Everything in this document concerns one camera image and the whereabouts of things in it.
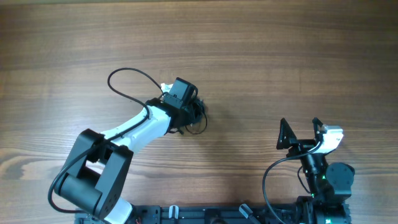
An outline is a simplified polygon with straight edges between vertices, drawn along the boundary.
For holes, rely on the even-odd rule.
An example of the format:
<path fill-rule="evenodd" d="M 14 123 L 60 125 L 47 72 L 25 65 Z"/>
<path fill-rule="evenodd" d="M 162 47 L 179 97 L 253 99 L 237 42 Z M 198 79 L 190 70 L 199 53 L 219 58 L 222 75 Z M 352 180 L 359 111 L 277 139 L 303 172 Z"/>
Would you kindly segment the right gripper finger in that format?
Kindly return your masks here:
<path fill-rule="evenodd" d="M 312 119 L 312 123 L 313 123 L 315 140 L 322 140 L 324 134 L 323 123 L 317 117 L 314 117 Z"/>
<path fill-rule="evenodd" d="M 288 149 L 298 144 L 298 140 L 285 118 L 280 120 L 280 130 L 276 149 Z"/>

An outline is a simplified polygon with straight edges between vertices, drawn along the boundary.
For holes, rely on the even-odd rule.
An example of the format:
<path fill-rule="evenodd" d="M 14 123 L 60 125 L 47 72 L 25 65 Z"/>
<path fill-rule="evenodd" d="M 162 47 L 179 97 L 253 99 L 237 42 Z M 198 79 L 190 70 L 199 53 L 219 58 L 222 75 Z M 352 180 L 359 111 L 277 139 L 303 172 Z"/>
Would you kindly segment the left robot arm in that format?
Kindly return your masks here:
<path fill-rule="evenodd" d="M 78 213 L 105 223 L 127 223 L 134 209 L 121 192 L 133 155 L 171 129 L 198 122 L 193 107 L 197 94 L 195 85 L 177 78 L 162 99 L 147 101 L 138 115 L 117 128 L 84 130 L 49 193 L 76 205 Z"/>

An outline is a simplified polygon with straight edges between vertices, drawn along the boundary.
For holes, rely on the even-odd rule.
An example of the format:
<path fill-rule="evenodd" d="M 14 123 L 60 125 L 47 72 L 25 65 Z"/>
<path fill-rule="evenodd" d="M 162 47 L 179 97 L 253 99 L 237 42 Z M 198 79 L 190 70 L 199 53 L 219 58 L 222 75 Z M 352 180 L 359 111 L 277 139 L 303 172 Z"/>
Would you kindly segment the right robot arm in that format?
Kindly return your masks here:
<path fill-rule="evenodd" d="M 354 182 L 354 168 L 342 162 L 327 163 L 326 156 L 343 139 L 340 126 L 323 124 L 313 119 L 314 138 L 298 139 L 286 119 L 280 121 L 277 149 L 288 149 L 286 158 L 298 159 L 308 184 L 308 196 L 299 196 L 288 211 L 282 206 L 277 211 L 286 223 L 350 224 L 349 205 Z"/>

